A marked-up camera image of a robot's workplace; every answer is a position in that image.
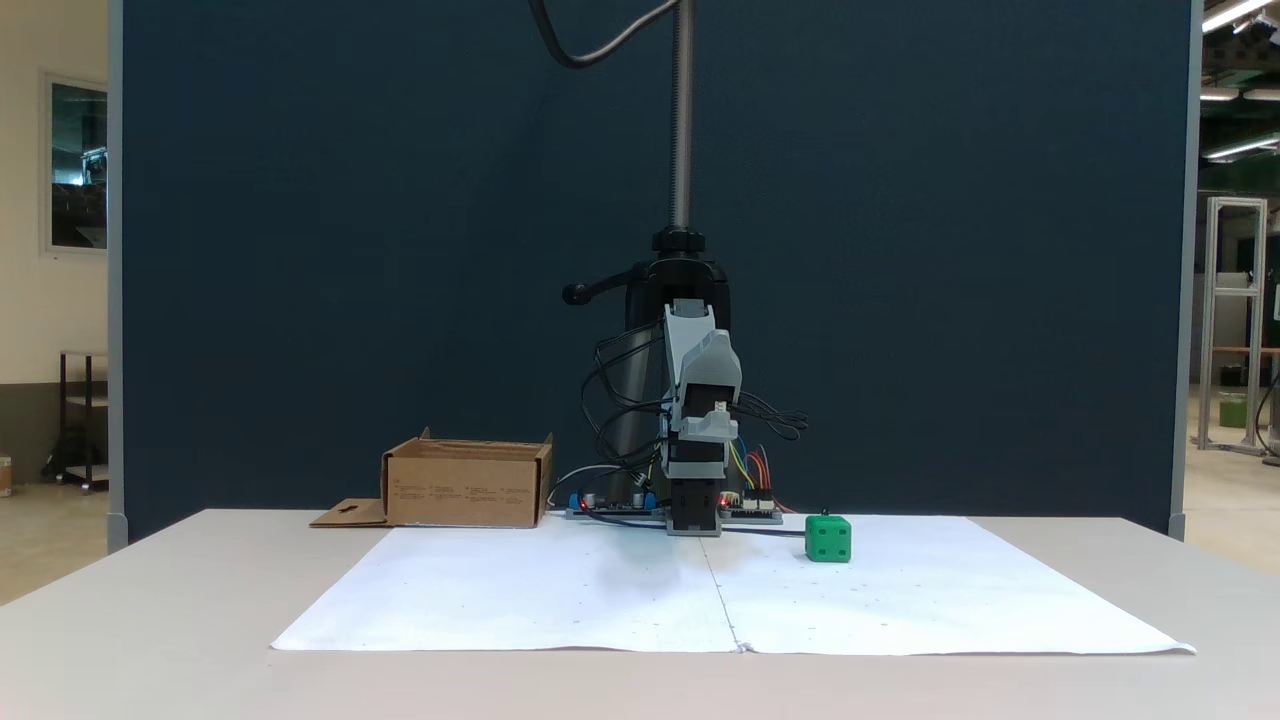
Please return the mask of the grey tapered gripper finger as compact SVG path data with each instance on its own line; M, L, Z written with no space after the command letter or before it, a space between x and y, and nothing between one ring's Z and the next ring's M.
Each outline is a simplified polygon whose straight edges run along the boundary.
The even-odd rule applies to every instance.
M739 423L726 409L713 409L701 416L682 416L680 438L687 442L728 443L739 437Z

